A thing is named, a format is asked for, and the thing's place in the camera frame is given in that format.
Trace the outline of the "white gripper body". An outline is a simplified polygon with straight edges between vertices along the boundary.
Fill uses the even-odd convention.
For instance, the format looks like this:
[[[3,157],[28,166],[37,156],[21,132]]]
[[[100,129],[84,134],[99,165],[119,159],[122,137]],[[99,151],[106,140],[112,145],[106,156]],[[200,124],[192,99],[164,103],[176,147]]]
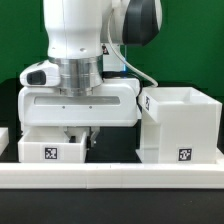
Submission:
[[[141,117],[138,79],[105,79],[90,96],[68,97],[58,88],[24,87],[18,97],[24,126],[132,127]]]

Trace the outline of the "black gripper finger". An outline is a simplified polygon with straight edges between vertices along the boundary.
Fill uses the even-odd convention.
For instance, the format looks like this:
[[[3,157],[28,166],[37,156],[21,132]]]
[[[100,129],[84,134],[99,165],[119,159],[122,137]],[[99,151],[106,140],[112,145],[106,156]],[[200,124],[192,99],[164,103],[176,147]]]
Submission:
[[[78,142],[78,129],[75,127],[66,127],[64,133],[69,139],[70,143]]]
[[[90,128],[90,146],[93,147],[98,134],[100,133],[99,127],[91,127]]]

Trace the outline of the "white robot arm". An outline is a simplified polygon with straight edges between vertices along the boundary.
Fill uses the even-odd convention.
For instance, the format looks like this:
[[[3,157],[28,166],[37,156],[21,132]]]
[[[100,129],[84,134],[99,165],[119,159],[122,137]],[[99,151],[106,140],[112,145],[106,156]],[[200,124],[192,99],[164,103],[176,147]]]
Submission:
[[[126,63],[119,45],[148,44],[162,23],[160,0],[43,0],[48,59],[26,68],[18,97],[29,140],[94,140],[103,126],[139,119],[136,78],[105,78]]]

